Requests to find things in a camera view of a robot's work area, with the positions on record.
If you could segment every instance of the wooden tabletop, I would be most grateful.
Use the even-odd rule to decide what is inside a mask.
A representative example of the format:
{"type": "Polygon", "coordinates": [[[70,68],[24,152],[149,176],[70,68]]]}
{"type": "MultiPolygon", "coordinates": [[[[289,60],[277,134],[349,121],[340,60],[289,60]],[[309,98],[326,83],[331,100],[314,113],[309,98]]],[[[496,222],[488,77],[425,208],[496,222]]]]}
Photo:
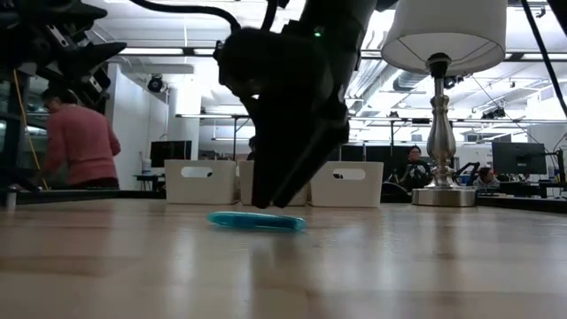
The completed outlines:
{"type": "Polygon", "coordinates": [[[0,213],[6,319],[543,319],[567,314],[567,219],[492,208],[289,208],[304,233],[209,225],[230,207],[112,199],[0,213]]]}

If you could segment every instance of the table lamp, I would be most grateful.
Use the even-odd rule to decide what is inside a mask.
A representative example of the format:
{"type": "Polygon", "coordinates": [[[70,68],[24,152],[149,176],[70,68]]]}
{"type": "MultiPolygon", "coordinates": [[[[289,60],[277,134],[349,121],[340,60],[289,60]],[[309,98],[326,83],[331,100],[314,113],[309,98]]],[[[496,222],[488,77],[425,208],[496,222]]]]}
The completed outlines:
{"type": "Polygon", "coordinates": [[[507,0],[400,0],[382,57],[392,66],[435,80],[433,123],[427,152],[435,160],[433,182],[413,190],[423,206],[474,206],[475,190],[453,182],[449,160],[456,153],[447,118],[446,76],[497,66],[505,58],[507,0]]]}

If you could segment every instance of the blue marker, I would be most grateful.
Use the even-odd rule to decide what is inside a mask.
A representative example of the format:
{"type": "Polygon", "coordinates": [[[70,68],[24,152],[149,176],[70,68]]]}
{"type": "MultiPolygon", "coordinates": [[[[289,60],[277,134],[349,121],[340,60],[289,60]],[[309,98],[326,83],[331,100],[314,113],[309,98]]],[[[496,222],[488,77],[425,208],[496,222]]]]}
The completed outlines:
{"type": "Polygon", "coordinates": [[[216,212],[207,216],[208,221],[226,227],[240,229],[303,230],[307,223],[303,218],[272,214],[216,212]]]}

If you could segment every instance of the white storage bin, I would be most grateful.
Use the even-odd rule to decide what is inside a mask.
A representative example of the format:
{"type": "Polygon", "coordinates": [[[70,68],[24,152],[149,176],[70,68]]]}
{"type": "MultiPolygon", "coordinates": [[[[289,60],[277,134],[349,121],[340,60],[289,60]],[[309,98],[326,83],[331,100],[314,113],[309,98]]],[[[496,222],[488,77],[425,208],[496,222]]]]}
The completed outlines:
{"type": "Polygon", "coordinates": [[[311,205],[378,207],[384,163],[327,162],[311,180],[311,205]]]}
{"type": "MultiPolygon", "coordinates": [[[[243,160],[238,162],[240,172],[240,200],[243,205],[252,204],[252,184],[254,177],[254,161],[243,160]]],[[[307,203],[307,186],[295,194],[288,206],[304,206],[307,203]]]]}
{"type": "Polygon", "coordinates": [[[234,204],[236,168],[228,160],[166,160],[169,204],[234,204]]]}

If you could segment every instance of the pink sweater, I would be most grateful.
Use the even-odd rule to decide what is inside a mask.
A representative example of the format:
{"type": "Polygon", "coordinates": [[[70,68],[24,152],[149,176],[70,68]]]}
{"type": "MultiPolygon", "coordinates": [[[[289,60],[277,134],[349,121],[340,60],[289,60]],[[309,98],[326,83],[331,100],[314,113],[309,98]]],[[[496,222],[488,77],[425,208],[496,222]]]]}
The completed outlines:
{"type": "Polygon", "coordinates": [[[50,115],[47,137],[46,172],[54,173],[66,161],[70,185],[117,177],[113,157],[120,152],[120,143],[102,114],[70,106],[50,115]]]}

